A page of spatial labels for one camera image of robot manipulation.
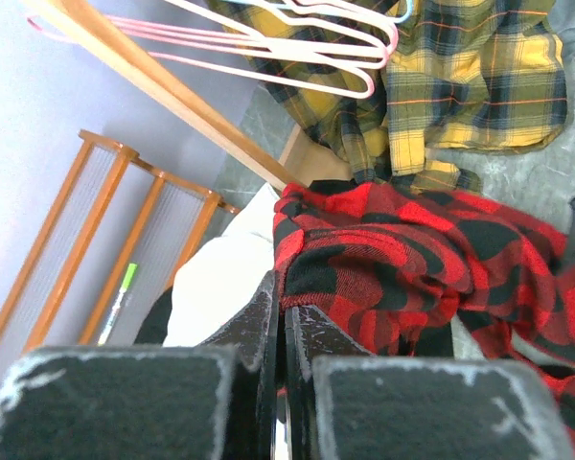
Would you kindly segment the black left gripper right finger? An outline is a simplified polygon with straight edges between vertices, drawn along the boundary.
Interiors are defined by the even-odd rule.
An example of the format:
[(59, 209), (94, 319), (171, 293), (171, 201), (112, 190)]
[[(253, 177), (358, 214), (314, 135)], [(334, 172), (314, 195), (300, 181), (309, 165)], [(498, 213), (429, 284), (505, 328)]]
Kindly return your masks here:
[(553, 398), (508, 361), (368, 354), (318, 308), (285, 317), (294, 459), (572, 459)]

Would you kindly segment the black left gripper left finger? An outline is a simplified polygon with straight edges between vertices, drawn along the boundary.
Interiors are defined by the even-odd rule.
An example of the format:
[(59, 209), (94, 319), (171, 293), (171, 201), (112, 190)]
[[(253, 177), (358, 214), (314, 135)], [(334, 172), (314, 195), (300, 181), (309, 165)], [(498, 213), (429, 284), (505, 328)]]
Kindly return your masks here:
[(197, 346), (30, 352), (0, 387), (0, 459), (270, 459), (277, 339), (267, 273)]

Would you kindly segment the red black plaid shirt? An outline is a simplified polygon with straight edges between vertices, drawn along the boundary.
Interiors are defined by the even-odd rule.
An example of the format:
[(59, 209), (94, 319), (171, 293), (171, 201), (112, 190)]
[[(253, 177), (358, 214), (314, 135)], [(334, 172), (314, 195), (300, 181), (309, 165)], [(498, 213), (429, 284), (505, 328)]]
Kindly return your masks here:
[(550, 224), (462, 191), (289, 185), (274, 207), (283, 310), (315, 306), (364, 349), (415, 356), (458, 318), (488, 359), (518, 336), (565, 363), (540, 367), (575, 448), (575, 264)]

